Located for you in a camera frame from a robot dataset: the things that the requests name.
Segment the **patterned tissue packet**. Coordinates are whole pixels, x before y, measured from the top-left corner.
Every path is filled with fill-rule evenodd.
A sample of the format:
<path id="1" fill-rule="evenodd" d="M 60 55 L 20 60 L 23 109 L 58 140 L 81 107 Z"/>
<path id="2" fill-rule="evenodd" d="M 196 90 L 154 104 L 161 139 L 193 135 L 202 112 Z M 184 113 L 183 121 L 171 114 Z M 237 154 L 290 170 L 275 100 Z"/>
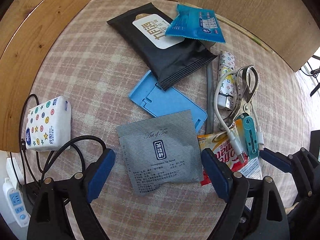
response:
<path id="1" fill-rule="evenodd" d="M 28 150 L 56 151 L 71 139 L 72 106 L 58 96 L 28 110 L 25 142 Z"/>

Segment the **coffee mate sachet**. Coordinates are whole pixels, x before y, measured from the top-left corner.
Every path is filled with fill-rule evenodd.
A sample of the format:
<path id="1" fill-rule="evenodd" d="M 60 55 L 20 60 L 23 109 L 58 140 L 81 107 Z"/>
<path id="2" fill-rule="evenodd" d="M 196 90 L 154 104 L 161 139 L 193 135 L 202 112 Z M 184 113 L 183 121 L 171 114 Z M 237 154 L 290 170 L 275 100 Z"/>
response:
<path id="1" fill-rule="evenodd" d="M 239 122 L 231 128 L 231 131 L 240 139 L 244 150 L 242 153 L 244 161 L 240 161 L 240 157 L 235 153 L 231 141 L 225 132 L 199 135 L 197 139 L 200 150 L 209 148 L 217 159 L 226 163 L 233 172 L 239 171 L 247 178 L 261 179 L 262 172 L 258 159 L 259 150 L 255 146 L 256 140 L 245 136 L 243 125 Z"/>

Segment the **grey tea sachet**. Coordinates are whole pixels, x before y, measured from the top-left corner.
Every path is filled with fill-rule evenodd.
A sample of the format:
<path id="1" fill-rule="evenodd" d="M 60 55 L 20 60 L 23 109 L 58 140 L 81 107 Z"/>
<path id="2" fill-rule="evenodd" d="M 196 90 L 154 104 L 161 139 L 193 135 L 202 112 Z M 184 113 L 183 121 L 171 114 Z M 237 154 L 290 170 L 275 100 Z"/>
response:
<path id="1" fill-rule="evenodd" d="M 125 166 L 138 196 L 166 183 L 203 180 L 197 133 L 189 110 L 117 127 Z"/>

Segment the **wooden back board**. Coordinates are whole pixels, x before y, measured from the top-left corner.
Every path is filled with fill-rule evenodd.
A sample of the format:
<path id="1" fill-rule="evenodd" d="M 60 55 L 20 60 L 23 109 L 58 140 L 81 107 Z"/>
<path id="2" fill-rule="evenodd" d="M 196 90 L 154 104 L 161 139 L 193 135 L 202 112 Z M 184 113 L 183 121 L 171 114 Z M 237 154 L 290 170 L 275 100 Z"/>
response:
<path id="1" fill-rule="evenodd" d="M 319 48 L 319 26 L 302 0 L 172 0 L 214 10 L 271 47 L 294 71 Z"/>

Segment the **white blue power strip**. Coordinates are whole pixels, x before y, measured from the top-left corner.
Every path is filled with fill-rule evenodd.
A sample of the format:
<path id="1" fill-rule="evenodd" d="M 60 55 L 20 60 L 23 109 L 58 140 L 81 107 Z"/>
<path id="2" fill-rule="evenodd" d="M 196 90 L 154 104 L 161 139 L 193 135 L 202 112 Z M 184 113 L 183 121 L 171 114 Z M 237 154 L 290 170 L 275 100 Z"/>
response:
<path id="1" fill-rule="evenodd" d="M 9 177 L 4 179 L 3 193 L 15 221 L 21 228 L 26 228 L 29 225 L 30 216 L 25 209 L 20 190 L 14 188 Z"/>

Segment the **black wet wipes pack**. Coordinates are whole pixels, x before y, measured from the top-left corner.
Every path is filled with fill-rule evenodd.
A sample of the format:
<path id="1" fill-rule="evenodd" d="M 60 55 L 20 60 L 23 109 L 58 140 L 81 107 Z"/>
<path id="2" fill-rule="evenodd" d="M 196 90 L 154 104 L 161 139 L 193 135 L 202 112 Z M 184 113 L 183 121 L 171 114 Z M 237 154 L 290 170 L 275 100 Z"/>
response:
<path id="1" fill-rule="evenodd" d="M 150 68 L 163 90 L 211 63 L 217 56 L 200 41 L 167 36 L 172 19 L 152 3 L 108 20 Z"/>

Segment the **blue snack wrapper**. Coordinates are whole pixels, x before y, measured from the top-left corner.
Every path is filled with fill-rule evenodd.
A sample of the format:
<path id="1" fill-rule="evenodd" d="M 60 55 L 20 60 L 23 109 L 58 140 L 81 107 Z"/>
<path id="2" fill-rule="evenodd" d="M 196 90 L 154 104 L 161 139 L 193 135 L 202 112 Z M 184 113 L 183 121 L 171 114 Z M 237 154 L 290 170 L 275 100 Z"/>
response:
<path id="1" fill-rule="evenodd" d="M 167 28 L 167 36 L 177 36 L 225 43 L 225 38 L 213 10 L 178 4 L 177 16 Z"/>

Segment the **blue phone stand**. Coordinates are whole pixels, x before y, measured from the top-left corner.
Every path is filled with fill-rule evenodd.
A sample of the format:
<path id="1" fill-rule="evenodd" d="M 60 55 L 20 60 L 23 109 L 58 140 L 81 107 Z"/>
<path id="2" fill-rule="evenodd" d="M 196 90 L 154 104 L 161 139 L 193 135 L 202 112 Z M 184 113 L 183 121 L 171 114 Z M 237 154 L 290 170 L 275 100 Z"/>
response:
<path id="1" fill-rule="evenodd" d="M 148 71 L 130 92 L 129 98 L 154 117 L 190 110 L 196 132 L 207 119 L 207 113 L 179 90 L 163 90 L 156 77 Z"/>

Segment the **wooden side panel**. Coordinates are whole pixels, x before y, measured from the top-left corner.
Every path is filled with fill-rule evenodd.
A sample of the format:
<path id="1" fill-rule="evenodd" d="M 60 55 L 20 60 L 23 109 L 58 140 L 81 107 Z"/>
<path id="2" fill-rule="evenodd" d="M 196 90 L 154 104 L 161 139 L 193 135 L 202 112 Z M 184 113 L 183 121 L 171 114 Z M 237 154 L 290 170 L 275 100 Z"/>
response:
<path id="1" fill-rule="evenodd" d="M 15 0 L 1 20 L 1 150 L 18 152 L 22 106 L 48 51 L 91 0 Z"/>

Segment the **grey pencil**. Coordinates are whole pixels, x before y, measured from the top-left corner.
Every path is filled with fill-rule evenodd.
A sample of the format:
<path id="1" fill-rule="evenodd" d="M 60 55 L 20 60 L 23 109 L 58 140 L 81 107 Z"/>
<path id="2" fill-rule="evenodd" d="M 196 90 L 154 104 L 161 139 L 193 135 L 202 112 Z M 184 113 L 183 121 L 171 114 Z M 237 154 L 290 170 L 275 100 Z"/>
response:
<path id="1" fill-rule="evenodd" d="M 207 65 L 207 120 L 206 134 L 211 134 L 214 131 L 214 81 L 212 63 Z"/>

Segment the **plaid tablecloth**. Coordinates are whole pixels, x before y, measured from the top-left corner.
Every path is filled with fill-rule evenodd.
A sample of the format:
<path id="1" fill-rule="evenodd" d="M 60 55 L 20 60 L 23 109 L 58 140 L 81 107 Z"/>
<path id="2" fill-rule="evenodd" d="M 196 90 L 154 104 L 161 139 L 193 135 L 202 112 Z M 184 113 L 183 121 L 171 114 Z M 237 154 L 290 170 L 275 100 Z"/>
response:
<path id="1" fill-rule="evenodd" d="M 148 67 L 107 21 L 150 0 L 92 0 L 59 36 L 32 92 L 40 102 L 63 95 L 72 106 L 72 135 L 95 135 L 116 153 L 98 199 L 92 202 L 110 239 L 206 239 L 225 207 L 212 185 L 165 184 L 136 196 L 127 175 L 116 128 L 150 115 L 129 99 Z M 225 43 L 212 47 L 235 56 L 237 67 L 255 65 L 260 84 L 254 106 L 265 146 L 292 154 L 319 129 L 319 96 L 304 70 L 294 72 L 275 53 L 220 23 Z"/>

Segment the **black tripod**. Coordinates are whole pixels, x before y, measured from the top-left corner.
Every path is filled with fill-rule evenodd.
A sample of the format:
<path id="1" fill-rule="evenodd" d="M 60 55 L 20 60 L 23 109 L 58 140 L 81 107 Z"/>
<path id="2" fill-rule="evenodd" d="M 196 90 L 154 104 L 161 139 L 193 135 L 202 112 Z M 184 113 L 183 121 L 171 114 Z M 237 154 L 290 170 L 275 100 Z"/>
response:
<path id="1" fill-rule="evenodd" d="M 312 97 L 316 93 L 319 93 L 319 55 L 313 54 L 312 57 L 300 68 L 300 71 L 310 77 L 315 85 L 310 92 Z"/>

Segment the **patterned usb stick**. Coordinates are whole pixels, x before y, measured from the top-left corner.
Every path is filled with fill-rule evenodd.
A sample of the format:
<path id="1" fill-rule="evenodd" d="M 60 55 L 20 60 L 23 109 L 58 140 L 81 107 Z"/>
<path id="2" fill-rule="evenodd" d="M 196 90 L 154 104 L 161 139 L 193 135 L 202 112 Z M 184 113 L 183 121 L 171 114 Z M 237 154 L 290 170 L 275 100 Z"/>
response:
<path id="1" fill-rule="evenodd" d="M 235 70 L 235 57 L 227 51 L 220 51 L 218 80 L 227 72 Z M 226 111 L 233 108 L 233 96 L 235 95 L 235 81 L 233 75 L 228 75 L 222 82 L 217 97 L 217 107 Z"/>

